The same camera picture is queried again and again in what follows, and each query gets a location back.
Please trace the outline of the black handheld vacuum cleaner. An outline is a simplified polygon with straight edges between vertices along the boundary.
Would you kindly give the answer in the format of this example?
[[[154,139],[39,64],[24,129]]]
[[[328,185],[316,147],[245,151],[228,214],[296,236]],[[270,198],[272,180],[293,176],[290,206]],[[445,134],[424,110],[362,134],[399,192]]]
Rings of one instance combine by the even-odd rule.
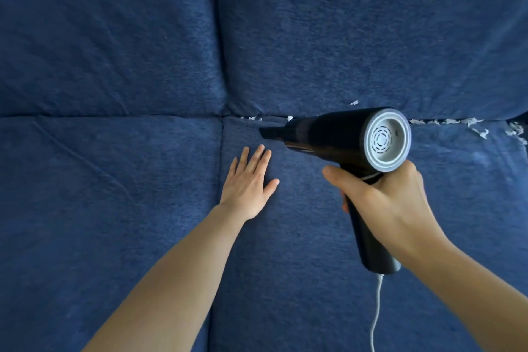
[[[365,108],[295,118],[259,129],[265,140],[334,162],[372,185],[399,168],[412,142],[408,119],[394,108]]]

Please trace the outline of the person's right hand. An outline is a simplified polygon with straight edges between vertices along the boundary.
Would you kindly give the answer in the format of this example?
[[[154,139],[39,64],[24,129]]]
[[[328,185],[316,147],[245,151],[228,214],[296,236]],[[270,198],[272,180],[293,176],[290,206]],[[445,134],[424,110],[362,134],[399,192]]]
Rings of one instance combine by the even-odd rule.
[[[414,163],[406,160],[369,186],[368,197],[351,202],[374,237],[406,268],[432,261],[427,255],[453,249],[433,215]]]

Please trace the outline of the person's left forearm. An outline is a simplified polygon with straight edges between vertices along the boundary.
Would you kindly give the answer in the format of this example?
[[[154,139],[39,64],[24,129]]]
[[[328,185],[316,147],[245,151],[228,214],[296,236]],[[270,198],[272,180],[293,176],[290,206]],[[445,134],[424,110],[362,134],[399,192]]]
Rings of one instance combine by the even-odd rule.
[[[243,224],[218,204],[132,289],[81,352],[191,352]]]

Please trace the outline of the scattered white paper scraps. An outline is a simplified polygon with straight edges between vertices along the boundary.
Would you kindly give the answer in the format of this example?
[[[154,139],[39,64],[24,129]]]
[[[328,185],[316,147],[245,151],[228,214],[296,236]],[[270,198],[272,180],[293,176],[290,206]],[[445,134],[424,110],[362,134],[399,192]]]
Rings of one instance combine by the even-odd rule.
[[[340,112],[340,111],[353,111],[357,109],[365,108],[381,108],[388,107],[394,108],[395,106],[382,104],[382,105],[365,105],[360,106],[358,101],[353,102],[353,104],[346,108],[345,110],[331,111]],[[281,127],[285,125],[288,121],[295,118],[301,117],[311,117],[311,115],[290,115],[284,117],[248,117],[246,120],[249,123],[257,124],[258,130],[257,134],[260,135],[259,129],[261,127]],[[407,118],[412,134],[411,148],[416,148],[418,144],[422,143],[440,143],[444,144],[448,142],[452,137],[455,139],[455,142],[458,142],[458,138],[467,140],[469,143],[473,142],[487,142],[493,138],[506,138],[508,140],[520,140],[522,143],[528,143],[528,120],[527,119],[510,119],[507,121],[492,121],[485,120],[483,117],[448,117],[448,118]],[[280,141],[265,140],[264,142],[276,142],[282,143]]]

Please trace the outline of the person's left hand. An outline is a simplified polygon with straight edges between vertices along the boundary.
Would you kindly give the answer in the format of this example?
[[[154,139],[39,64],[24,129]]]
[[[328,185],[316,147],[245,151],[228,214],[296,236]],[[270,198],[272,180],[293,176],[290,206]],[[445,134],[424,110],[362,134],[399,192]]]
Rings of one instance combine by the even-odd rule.
[[[255,218],[266,206],[263,189],[271,181],[265,181],[272,155],[271,150],[265,148],[265,175],[263,177],[246,173],[247,163],[254,155],[249,155],[249,152],[250,148],[244,147],[241,155],[236,156],[238,158],[236,174],[232,178],[228,178],[227,175],[220,197],[220,206],[230,217],[241,224]]]

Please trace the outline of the blue sofa back cushion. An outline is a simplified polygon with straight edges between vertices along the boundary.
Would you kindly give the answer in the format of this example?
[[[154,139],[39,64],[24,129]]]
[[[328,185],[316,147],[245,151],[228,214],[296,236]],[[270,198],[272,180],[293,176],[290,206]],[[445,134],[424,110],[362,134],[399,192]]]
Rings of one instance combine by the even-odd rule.
[[[220,115],[214,0],[0,0],[0,116]]]
[[[528,0],[216,0],[234,115],[528,112]]]

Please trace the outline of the person's right forearm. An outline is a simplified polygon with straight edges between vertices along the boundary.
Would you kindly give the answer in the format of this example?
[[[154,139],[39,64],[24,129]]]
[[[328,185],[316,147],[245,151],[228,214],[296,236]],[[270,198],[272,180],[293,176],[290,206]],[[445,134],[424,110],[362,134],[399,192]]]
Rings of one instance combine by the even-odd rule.
[[[528,297],[446,238],[401,258],[458,317],[485,352],[528,352]]]

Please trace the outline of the blue sofa seat cushion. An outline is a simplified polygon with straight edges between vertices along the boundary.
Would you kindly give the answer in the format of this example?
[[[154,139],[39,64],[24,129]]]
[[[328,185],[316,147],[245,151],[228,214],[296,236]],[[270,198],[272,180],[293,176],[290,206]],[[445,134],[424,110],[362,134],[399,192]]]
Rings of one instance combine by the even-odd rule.
[[[223,121],[222,179],[243,147],[272,150],[280,184],[244,224],[212,307],[212,352],[370,352],[377,278],[360,262],[326,162],[265,141],[284,120]],[[412,126],[408,159],[447,237],[528,296],[528,153],[503,121]]]
[[[222,129],[0,119],[0,352],[80,352],[217,203]]]

